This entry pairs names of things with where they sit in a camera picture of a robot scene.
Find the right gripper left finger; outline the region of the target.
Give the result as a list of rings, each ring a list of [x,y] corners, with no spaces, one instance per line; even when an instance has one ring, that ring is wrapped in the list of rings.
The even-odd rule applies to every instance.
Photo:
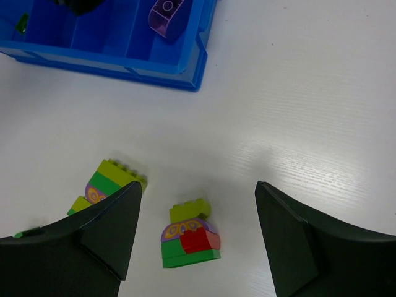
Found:
[[[117,296],[141,200],[140,183],[131,182],[40,234],[1,238],[1,296]]]

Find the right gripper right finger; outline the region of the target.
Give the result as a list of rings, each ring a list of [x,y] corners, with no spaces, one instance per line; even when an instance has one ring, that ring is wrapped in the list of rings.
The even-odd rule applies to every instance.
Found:
[[[259,181],[255,198],[277,296],[395,296],[395,236],[331,217]]]

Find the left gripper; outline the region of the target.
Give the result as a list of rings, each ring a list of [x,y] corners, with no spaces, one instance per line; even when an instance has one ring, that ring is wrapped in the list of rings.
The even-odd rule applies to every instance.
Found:
[[[84,15],[94,11],[104,0],[53,0],[56,5],[66,6],[75,15]]]

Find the green lego brick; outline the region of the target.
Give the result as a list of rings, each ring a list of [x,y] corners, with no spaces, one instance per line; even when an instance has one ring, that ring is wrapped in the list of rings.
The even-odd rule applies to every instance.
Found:
[[[29,19],[29,15],[27,13],[22,14],[21,18],[19,19],[19,21],[17,22],[15,29],[21,33],[24,34],[26,32],[27,29],[27,25],[28,25],[28,19]]]

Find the large lego block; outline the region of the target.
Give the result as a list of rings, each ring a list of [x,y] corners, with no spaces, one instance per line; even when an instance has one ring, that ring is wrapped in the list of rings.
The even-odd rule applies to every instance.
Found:
[[[142,192],[147,188],[148,182],[144,175],[129,169],[115,160],[103,160],[85,187],[85,195],[76,198],[67,212],[71,216],[91,205],[105,200],[110,195],[131,182],[138,182]]]

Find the purple paw lego brick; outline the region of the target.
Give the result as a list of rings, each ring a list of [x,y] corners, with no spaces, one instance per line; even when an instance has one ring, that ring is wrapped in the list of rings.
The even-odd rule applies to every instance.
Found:
[[[158,0],[151,8],[148,24],[166,41],[174,42],[187,25],[187,1]]]

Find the red green lego piece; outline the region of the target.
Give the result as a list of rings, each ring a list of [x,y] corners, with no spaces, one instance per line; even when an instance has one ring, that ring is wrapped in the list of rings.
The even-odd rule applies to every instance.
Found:
[[[25,231],[21,231],[18,232],[14,235],[14,238],[22,238],[24,236],[35,236],[37,234],[40,234],[41,232],[41,228],[40,227],[36,227],[36,228],[32,228],[29,230],[25,230]]]

